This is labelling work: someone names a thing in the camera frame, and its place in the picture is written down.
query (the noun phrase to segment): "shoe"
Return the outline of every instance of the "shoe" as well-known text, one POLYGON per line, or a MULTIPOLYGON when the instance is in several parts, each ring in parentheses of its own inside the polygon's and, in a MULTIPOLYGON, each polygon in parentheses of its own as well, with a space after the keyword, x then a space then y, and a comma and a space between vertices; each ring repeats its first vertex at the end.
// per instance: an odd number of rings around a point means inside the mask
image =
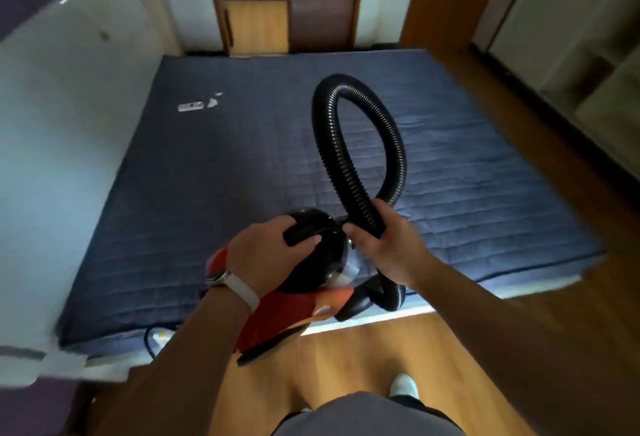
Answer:
POLYGON ((418 395, 418 386, 409 374, 398 374, 391 383, 391 391, 389 397, 393 396, 411 396, 420 400, 418 395))

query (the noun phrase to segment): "mattress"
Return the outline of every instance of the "mattress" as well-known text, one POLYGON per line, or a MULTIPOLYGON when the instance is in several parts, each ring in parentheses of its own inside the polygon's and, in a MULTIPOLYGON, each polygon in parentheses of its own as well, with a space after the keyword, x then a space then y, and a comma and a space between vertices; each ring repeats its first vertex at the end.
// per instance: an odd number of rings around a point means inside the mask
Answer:
MULTIPOLYGON (((396 210, 438 258, 509 286, 574 276, 602 254, 425 51, 165 57, 60 318, 64 350, 138 350, 146 327, 187 318, 206 259, 250 223, 302 206, 344 213, 310 121, 314 89, 332 73, 360 79, 395 118, 408 159, 396 210), (205 108, 178 111, 195 101, 205 108)), ((339 115, 375 195, 385 175, 380 138, 349 102, 339 115)))

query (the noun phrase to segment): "vacuum hose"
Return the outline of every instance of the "vacuum hose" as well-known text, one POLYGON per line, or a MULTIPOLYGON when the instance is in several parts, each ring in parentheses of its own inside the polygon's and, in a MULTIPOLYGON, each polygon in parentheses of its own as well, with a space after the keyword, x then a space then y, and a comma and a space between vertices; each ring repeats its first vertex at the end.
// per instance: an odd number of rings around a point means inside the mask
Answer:
MULTIPOLYGON (((380 238, 386 226, 371 203, 342 137, 338 121, 338 99, 345 98, 360 108, 374 124, 385 148, 387 173, 376 195, 389 205, 400 197, 406 176, 406 154, 396 123, 387 108, 365 84, 352 76, 335 74, 316 87, 312 103, 312 123, 316 145, 331 182, 347 212, 349 222, 380 238)), ((405 287, 378 271, 381 292, 368 291, 375 304, 396 311, 404 302, 405 287)))

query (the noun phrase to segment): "blue mattress cover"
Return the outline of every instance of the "blue mattress cover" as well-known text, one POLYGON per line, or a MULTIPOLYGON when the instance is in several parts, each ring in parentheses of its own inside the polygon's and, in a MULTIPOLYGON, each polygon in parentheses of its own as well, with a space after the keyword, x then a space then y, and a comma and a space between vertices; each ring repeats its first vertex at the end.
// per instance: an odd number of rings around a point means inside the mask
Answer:
MULTIPOLYGON (((425 51, 165 57, 58 324, 63 349, 139 349, 146 327, 188 316, 206 259, 245 226, 301 206, 344 213, 310 121, 314 89, 332 73, 359 78, 395 118, 408 159, 396 210, 444 262, 508 285, 546 266, 552 276, 577 274, 576 260, 602 253, 425 51), (211 98, 215 107, 177 110, 211 98)), ((385 174, 380 138, 347 101, 339 114, 375 195, 385 174)))

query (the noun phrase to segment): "vacuum cleaner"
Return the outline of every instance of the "vacuum cleaner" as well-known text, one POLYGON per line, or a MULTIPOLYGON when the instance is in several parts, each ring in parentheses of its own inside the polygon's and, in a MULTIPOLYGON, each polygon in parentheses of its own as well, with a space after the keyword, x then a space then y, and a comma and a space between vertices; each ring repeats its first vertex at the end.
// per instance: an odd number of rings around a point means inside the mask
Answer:
MULTIPOLYGON (((276 291, 261 299, 246 321, 236 342, 239 366, 300 335, 312 321, 331 316, 345 321, 373 304, 386 311, 396 311, 403 305, 405 287, 377 271, 342 231, 342 225, 350 222, 380 238, 385 224, 358 178, 342 137, 337 110, 341 98, 360 108, 382 139, 387 171, 376 196, 394 205, 402 193, 406 154, 388 110, 371 89, 352 76, 335 74, 323 79, 312 101, 314 137, 346 215, 333 218, 317 208, 286 212, 296 220, 283 234, 287 245, 294 246, 315 235, 322 240, 276 291)), ((225 246, 207 262, 207 274, 223 272, 226 261, 225 246)), ((149 330, 145 346, 153 357, 148 335, 149 330)))

